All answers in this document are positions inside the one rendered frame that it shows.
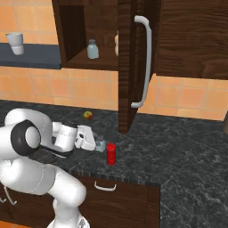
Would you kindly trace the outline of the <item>white cup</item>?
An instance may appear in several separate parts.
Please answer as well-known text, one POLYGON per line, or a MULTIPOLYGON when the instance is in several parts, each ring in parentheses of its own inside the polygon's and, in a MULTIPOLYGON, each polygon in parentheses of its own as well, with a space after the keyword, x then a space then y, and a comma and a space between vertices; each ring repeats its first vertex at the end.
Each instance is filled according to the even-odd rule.
POLYGON ((23 35, 20 32, 8 33, 5 36, 15 55, 24 54, 23 35))

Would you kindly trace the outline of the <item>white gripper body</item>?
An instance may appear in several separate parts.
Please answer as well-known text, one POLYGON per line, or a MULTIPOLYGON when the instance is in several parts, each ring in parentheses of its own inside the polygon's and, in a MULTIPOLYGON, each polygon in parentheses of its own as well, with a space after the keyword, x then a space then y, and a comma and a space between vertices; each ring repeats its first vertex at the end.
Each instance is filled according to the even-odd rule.
POLYGON ((93 151, 96 143, 90 126, 79 126, 77 131, 77 146, 86 151, 93 151))

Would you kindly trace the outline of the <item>pale blue shaker, grey cap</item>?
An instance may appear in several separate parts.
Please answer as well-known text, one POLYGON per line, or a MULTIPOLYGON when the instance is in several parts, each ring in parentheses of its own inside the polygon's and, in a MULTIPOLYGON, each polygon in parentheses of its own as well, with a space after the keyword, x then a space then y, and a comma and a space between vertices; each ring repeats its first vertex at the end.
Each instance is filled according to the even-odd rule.
POLYGON ((102 135, 98 135, 95 142, 96 142, 95 149, 99 152, 104 152, 106 149, 106 142, 104 140, 104 137, 102 135))
POLYGON ((87 57, 89 59, 97 59, 99 57, 99 49, 94 39, 89 40, 87 47, 87 57))

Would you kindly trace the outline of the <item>open dark wood cabinet door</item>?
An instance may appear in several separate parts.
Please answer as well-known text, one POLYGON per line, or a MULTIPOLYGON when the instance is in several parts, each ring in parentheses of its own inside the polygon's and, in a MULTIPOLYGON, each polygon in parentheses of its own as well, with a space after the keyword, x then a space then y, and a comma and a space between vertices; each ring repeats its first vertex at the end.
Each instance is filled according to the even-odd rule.
POLYGON ((150 22, 152 57, 151 76, 156 67, 158 50, 159 15, 162 0, 118 0, 118 131, 127 134, 143 96, 146 70, 146 30, 135 23, 135 15, 146 17, 150 22))

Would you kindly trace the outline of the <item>brown rounded object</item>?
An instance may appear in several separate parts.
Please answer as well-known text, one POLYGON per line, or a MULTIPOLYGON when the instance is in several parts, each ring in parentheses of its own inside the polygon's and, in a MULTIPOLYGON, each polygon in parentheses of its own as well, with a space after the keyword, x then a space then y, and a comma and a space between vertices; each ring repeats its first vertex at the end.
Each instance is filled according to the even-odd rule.
POLYGON ((228 134, 228 110, 227 110, 226 115, 224 117, 224 121, 222 124, 222 130, 224 133, 228 134))

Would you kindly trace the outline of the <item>red condiment bottle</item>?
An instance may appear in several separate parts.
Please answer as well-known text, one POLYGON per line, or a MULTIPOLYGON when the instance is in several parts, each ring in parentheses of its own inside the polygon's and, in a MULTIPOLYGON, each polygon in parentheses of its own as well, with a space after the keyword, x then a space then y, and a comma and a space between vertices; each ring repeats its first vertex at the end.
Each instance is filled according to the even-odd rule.
POLYGON ((113 166, 116 164, 116 144, 109 142, 106 145, 107 164, 113 166))

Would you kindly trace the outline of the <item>dark wood base cabinet door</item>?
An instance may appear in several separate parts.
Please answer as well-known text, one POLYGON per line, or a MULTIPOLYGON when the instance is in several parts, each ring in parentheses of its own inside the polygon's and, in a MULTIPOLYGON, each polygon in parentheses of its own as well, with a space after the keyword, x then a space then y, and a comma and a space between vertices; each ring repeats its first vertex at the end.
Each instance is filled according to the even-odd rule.
POLYGON ((1 221, 30 228, 46 228, 54 219, 53 198, 50 195, 37 196, 11 190, 11 196, 17 200, 15 206, 7 199, 0 183, 0 197, 7 199, 5 203, 0 202, 1 221))

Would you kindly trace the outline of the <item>dark wood wall cabinet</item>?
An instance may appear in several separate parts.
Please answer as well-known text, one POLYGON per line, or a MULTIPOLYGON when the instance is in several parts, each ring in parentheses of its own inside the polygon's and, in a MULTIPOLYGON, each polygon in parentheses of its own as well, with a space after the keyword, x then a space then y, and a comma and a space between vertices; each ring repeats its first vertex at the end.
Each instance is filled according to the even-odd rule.
POLYGON ((53 13, 64 68, 118 71, 118 0, 53 0, 53 13), (87 57, 90 39, 98 46, 97 59, 87 57))

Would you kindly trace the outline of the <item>closed dark wood cabinet door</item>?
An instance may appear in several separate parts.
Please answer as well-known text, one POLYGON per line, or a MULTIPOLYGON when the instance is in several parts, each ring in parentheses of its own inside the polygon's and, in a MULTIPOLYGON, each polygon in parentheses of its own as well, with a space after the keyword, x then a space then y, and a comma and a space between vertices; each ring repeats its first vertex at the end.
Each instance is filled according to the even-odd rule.
POLYGON ((228 0, 162 0, 156 73, 228 80, 228 0))

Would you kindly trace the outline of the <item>dark grey wall shelf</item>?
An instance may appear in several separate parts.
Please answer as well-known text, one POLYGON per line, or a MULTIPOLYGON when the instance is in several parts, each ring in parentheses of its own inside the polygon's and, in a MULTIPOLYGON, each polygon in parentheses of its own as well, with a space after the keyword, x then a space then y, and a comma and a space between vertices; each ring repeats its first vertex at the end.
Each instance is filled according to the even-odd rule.
POLYGON ((58 45, 25 44, 24 54, 15 55, 7 43, 0 43, 0 66, 61 69, 58 45))

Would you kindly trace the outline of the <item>dark wood drawer front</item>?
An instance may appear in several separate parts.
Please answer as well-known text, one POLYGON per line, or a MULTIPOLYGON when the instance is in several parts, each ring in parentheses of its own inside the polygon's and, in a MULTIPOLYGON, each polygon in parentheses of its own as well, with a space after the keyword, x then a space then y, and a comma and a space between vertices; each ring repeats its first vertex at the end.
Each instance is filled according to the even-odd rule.
POLYGON ((91 228, 160 228, 160 188, 97 177, 76 178, 87 195, 79 207, 91 228), (99 191, 94 182, 115 191, 99 191))

